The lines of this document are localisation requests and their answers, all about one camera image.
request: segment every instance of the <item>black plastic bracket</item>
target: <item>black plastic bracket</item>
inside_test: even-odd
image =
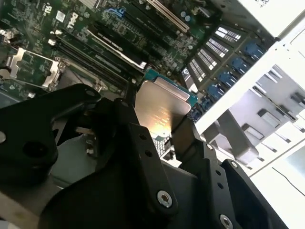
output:
[[[240,165],[227,159],[221,167],[225,169],[236,220],[242,228],[288,229]]]
[[[31,185],[43,181],[57,159],[52,123],[100,98],[89,86],[76,84],[1,109],[0,182]]]

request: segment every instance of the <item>vent slot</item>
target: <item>vent slot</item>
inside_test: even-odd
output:
[[[217,62],[203,49],[200,50],[198,56],[210,70],[217,65]]]
[[[209,39],[209,41],[206,43],[206,45],[221,58],[223,58],[229,51],[227,48],[225,48],[223,45],[221,45],[220,43],[218,43],[217,41],[215,41],[212,38]]]
[[[225,29],[223,27],[218,27],[215,34],[218,35],[219,37],[227,40],[230,43],[236,43],[241,38],[241,35],[237,34],[236,32]]]
[[[198,78],[199,82],[201,82],[203,80],[203,78],[205,77],[205,73],[203,72],[203,70],[199,67],[199,64],[197,63],[197,61],[195,59],[193,59],[190,62],[190,67],[193,70],[193,72],[195,73],[196,77]]]

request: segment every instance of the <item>blue connector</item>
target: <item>blue connector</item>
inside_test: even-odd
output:
[[[254,41],[252,41],[244,47],[244,53],[251,56],[252,59],[257,61],[263,56],[265,51],[261,47],[259,47]]]
[[[247,64],[242,58],[237,57],[231,62],[232,68],[240,73],[241,75],[245,74],[249,69],[250,65]]]
[[[193,122],[197,122],[203,115],[201,109],[198,107],[193,107],[190,112],[188,113],[188,118],[191,119]]]
[[[200,103],[200,106],[202,107],[202,109],[203,109],[204,111],[209,110],[209,109],[213,106],[213,102],[212,102],[211,99],[208,98],[208,97],[202,98],[201,101],[202,101],[202,102]]]
[[[217,83],[208,86],[206,92],[215,100],[219,100],[224,95],[224,90]]]
[[[117,8],[111,7],[109,9],[106,9],[104,12],[111,12],[111,13],[117,15],[119,18],[121,18],[124,16],[125,9],[124,8],[117,9]]]
[[[232,87],[236,82],[237,78],[233,76],[230,72],[224,72],[218,75],[218,79],[224,85],[228,86],[229,88]]]

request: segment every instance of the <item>microchip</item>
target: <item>microchip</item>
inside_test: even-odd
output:
[[[18,4],[17,4],[17,9],[19,10],[19,11],[21,11],[21,12],[25,12],[25,10],[26,10],[26,5],[24,5],[23,3],[21,3],[21,2],[19,2]]]

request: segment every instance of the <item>black cable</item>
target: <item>black cable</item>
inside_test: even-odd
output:
[[[280,175],[282,175],[283,177],[285,177],[285,179],[299,192],[301,193],[304,197],[305,197],[305,194],[303,192],[301,192],[296,186],[294,186],[293,183],[291,183],[291,181],[282,173],[280,173],[278,170],[276,170],[275,168],[273,168],[277,173],[279,173]]]

